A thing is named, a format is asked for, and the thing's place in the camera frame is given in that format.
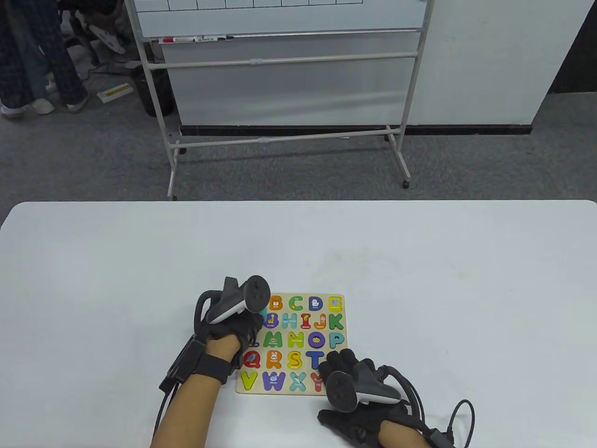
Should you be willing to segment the person's right hand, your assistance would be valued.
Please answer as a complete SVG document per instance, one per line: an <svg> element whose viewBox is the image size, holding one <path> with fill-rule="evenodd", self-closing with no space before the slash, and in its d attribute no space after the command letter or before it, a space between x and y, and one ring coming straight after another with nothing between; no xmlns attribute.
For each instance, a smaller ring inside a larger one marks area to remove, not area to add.
<svg viewBox="0 0 597 448"><path fill-rule="evenodd" d="M412 383L396 368L333 350L319 365L330 409L319 422L355 447L427 448L424 416Z"/></svg>

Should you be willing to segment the person's left hand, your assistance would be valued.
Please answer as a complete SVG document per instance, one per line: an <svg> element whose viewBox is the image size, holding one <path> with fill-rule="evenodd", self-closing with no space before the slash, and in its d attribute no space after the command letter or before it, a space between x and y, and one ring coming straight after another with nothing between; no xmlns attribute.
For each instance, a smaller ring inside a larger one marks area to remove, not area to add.
<svg viewBox="0 0 597 448"><path fill-rule="evenodd" d="M207 354L228 361L233 372L240 367L241 355L256 341L263 322L261 313L243 311L217 324L203 320L197 335L206 343Z"/></svg>

